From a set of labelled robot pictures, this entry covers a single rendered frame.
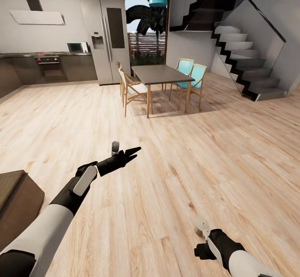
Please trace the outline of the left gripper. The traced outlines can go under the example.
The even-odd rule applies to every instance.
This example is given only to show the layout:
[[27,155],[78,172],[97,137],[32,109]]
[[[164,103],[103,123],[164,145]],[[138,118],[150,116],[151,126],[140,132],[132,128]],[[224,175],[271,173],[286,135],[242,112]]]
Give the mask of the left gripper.
[[123,150],[120,150],[119,154],[116,154],[114,156],[105,159],[110,169],[110,172],[113,172],[114,170],[117,170],[121,167],[125,167],[127,162],[130,162],[131,160],[133,160],[138,156],[138,154],[135,154],[133,156],[131,155],[136,153],[140,149],[142,148],[136,147],[136,148],[128,149],[125,152]]

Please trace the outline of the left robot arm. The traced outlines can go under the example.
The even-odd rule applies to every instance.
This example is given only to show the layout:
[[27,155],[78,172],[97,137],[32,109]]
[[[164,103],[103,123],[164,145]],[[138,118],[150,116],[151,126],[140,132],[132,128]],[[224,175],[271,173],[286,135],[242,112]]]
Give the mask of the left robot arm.
[[141,147],[119,151],[112,142],[111,157],[80,166],[42,213],[12,243],[0,252],[0,277],[45,277],[54,255],[98,172],[103,177],[125,167]]

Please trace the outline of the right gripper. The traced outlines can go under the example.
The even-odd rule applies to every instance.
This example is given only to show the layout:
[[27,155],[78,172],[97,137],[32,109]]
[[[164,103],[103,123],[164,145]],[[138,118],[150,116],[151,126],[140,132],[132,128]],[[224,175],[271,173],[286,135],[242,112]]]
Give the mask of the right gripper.
[[217,258],[214,257],[208,249],[207,243],[198,244],[197,248],[194,249],[194,254],[196,257],[200,257],[201,260],[216,260]]

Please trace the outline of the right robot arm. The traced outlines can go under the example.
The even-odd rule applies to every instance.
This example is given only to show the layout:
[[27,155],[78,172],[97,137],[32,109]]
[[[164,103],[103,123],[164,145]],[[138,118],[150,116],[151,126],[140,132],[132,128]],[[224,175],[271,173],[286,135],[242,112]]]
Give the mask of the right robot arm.
[[231,277],[284,277],[253,257],[221,229],[203,230],[203,237],[205,243],[197,245],[195,256],[201,260],[218,259]]

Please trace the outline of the pillar candle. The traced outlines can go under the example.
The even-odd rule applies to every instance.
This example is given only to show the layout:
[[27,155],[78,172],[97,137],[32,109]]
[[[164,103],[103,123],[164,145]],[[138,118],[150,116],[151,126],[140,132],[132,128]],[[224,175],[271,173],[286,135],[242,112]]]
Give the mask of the pillar candle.
[[199,237],[203,237],[203,230],[210,229],[210,226],[206,219],[200,217],[195,222],[193,228],[194,228],[196,235],[198,235]]

